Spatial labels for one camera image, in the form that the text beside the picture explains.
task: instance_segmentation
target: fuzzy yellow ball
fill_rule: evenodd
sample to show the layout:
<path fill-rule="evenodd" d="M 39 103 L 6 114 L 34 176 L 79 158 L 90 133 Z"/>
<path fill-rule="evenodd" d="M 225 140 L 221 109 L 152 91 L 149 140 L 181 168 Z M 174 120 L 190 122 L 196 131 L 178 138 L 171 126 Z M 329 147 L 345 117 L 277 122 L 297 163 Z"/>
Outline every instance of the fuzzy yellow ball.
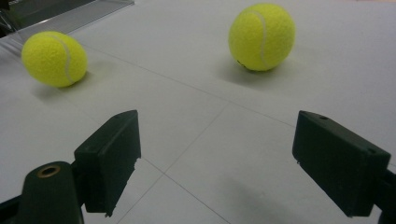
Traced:
<path fill-rule="evenodd" d="M 229 33 L 233 57 L 253 71 L 267 71 L 289 55 L 295 26 L 290 14 L 274 4 L 245 8 L 234 20 Z"/>
<path fill-rule="evenodd" d="M 53 87 L 73 85 L 87 69 L 84 48 L 73 37 L 58 32 L 32 35 L 23 45 L 21 59 L 32 77 Z"/>

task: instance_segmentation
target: clear plastic tray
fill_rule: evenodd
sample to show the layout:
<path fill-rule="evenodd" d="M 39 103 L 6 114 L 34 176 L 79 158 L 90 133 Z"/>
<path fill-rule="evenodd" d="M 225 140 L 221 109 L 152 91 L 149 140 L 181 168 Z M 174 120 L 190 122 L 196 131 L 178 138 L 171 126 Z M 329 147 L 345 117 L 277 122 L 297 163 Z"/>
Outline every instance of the clear plastic tray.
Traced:
<path fill-rule="evenodd" d="M 123 7 L 134 0 L 16 0 L 11 10 L 0 10 L 0 27 L 23 44 L 42 31 L 68 34 Z"/>

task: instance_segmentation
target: white table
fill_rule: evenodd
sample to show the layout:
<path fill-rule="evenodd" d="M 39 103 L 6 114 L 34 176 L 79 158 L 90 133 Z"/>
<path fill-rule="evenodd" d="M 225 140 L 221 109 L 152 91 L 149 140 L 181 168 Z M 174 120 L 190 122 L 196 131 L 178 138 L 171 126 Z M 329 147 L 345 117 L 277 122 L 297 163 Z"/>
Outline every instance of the white table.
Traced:
<path fill-rule="evenodd" d="M 274 0 L 295 20 L 295 46 L 277 69 L 254 74 L 227 43 L 254 3 L 136 1 L 71 34 L 89 66 L 65 89 L 29 77 L 0 40 L 0 201 L 19 195 L 32 169 L 73 161 L 106 120 L 137 109 L 143 159 L 114 216 L 85 213 L 86 223 L 376 223 L 377 208 L 345 217 L 291 147 L 307 110 L 396 155 L 396 4 Z"/>

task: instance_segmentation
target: white surface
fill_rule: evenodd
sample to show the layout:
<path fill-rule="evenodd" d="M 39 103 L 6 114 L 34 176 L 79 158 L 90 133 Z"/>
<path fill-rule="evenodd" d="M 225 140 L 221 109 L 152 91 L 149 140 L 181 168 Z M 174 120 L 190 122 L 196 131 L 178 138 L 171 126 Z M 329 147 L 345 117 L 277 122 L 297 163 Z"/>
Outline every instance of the white surface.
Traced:
<path fill-rule="evenodd" d="M 86 223 L 376 223 L 377 209 L 345 217 L 291 146 L 298 111 L 308 110 L 396 154 L 396 5 L 273 2 L 297 36 L 264 74 L 240 67 L 227 45 L 234 17 L 255 1 L 136 1 L 72 34 L 89 68 L 66 89 L 30 78 L 0 40 L 0 200 L 137 109 L 143 159 L 114 216 L 84 213 Z"/>

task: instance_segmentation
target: ball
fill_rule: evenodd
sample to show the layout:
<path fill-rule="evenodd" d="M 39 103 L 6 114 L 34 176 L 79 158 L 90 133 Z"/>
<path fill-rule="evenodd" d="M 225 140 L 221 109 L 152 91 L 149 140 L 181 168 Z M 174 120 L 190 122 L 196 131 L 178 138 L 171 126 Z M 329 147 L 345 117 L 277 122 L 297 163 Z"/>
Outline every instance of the ball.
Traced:
<path fill-rule="evenodd" d="M 294 44 L 295 26 L 290 14 L 274 4 L 245 8 L 229 32 L 233 58 L 253 71 L 267 71 L 289 55 Z"/>
<path fill-rule="evenodd" d="M 32 35 L 23 45 L 21 59 L 32 77 L 52 87 L 73 85 L 87 69 L 87 55 L 77 40 L 52 31 Z"/>

